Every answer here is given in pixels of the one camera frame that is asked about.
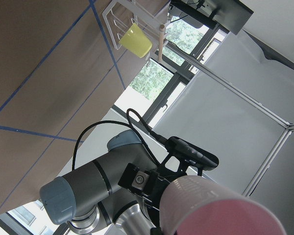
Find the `screw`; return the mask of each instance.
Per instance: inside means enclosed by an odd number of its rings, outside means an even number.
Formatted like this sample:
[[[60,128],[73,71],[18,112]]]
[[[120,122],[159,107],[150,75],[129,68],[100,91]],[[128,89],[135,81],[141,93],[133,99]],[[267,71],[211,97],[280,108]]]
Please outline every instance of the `screw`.
[[[136,176],[136,178],[135,178],[135,182],[136,182],[138,185],[141,185],[141,184],[144,182],[144,178],[143,178],[143,176],[141,176],[141,175]]]

